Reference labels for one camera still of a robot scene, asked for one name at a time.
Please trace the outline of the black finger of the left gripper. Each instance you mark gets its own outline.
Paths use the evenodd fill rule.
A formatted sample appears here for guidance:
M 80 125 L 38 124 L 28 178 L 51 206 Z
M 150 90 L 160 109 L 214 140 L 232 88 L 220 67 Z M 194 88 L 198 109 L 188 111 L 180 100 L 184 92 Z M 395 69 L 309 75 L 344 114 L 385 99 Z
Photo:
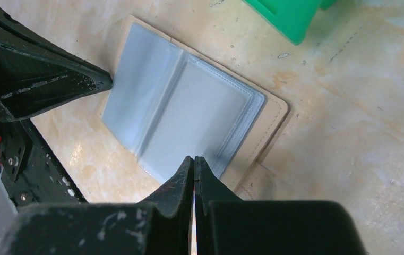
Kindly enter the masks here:
M 0 121 L 29 119 L 107 91 L 110 74 L 34 33 L 0 8 Z

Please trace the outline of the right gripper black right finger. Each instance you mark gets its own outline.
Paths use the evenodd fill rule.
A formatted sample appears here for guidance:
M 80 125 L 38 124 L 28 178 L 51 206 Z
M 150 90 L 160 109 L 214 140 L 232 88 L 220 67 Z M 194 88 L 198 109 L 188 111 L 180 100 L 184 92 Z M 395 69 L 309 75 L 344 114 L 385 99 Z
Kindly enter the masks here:
M 198 254 L 365 254 L 355 224 L 332 201 L 248 201 L 194 160 Z

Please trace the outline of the green plastic bin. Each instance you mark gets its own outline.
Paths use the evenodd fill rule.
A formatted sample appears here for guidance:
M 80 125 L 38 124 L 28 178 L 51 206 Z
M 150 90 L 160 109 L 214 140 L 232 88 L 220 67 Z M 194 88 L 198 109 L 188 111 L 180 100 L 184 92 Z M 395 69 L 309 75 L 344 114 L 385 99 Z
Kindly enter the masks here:
M 329 9 L 336 0 L 245 0 L 256 13 L 293 45 L 300 45 L 319 9 Z

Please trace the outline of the beige leather card holder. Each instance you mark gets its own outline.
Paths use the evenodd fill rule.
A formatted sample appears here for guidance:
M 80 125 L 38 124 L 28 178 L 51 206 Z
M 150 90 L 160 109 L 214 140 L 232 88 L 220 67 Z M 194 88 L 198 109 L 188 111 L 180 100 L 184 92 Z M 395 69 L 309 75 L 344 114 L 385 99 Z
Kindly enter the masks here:
M 202 156 L 234 190 L 289 112 L 288 104 L 195 49 L 129 16 L 101 120 L 159 183 Z

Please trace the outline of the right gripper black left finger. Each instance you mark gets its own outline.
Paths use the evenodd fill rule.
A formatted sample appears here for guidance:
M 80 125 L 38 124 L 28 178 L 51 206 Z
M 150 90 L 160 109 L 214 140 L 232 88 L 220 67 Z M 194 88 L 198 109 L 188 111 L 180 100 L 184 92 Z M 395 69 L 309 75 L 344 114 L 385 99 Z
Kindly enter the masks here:
M 35 203 L 16 216 L 0 254 L 190 254 L 194 161 L 137 203 Z

